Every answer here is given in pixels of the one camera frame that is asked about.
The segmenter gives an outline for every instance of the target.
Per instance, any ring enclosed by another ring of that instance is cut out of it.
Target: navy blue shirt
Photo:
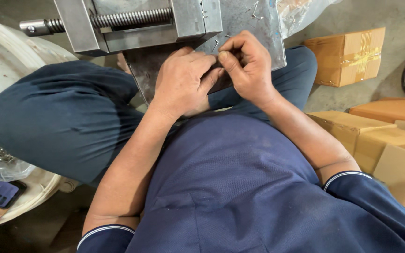
[[[405,208],[357,171],[324,186],[272,126],[238,114],[186,123],[163,152],[136,231],[88,232],[78,252],[405,252]]]

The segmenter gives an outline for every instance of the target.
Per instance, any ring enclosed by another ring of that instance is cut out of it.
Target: threaded rod
[[[92,15],[90,16],[90,21],[94,28],[103,28],[164,22],[171,18],[172,10],[170,8],[163,8],[108,15]],[[61,19],[49,19],[46,21],[46,26],[52,33],[65,32]]]

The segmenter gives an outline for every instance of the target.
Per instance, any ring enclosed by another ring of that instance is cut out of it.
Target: leg
[[[317,72],[316,57],[305,46],[286,49],[285,54],[287,56],[287,66],[271,72],[272,83],[285,99],[302,110],[315,80]],[[219,109],[212,107],[212,105],[233,106],[230,110],[246,113],[270,123],[262,110],[249,101],[242,99],[233,87],[211,95],[209,95],[209,103],[212,109]]]
[[[143,114],[132,76],[85,61],[44,66],[0,94],[0,146],[45,170],[97,184]]]

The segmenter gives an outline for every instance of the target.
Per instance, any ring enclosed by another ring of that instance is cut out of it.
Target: white stripe
[[[326,183],[326,186],[324,187],[323,190],[326,191],[327,188],[328,188],[328,186],[329,186],[329,184],[330,184],[332,181],[334,181],[336,178],[341,177],[342,175],[363,175],[363,176],[366,176],[366,177],[372,179],[371,176],[366,175],[366,174],[363,174],[362,172],[358,172],[358,171],[348,171],[348,172],[345,172],[345,173],[342,173],[342,174],[338,174],[338,175],[336,175],[335,177],[332,177],[331,179],[329,179],[328,182]]]
[[[127,231],[129,231],[129,232],[135,234],[135,232],[134,232],[132,229],[129,229],[129,228],[127,228],[127,227],[121,227],[121,226],[109,226],[109,227],[98,228],[98,229],[93,230],[92,232],[86,234],[84,237],[82,237],[81,241],[80,241],[79,244],[77,245],[77,249],[79,249],[79,246],[81,245],[81,243],[82,243],[85,239],[87,239],[87,237],[89,237],[90,235],[92,235],[92,234],[94,234],[94,233],[97,233],[97,232],[100,232],[100,231],[103,231],[103,230],[106,230],[106,229],[113,229],[113,228],[124,229],[124,230],[127,230]]]

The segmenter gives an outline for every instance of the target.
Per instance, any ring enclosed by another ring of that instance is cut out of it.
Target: hand
[[[229,38],[219,49],[218,60],[229,73],[237,93],[259,108],[277,93],[271,83],[271,56],[248,31]]]
[[[218,67],[201,79],[215,62],[215,56],[195,52],[190,47],[173,52],[160,68],[156,93],[149,108],[177,120],[198,107],[223,74],[223,69]]]

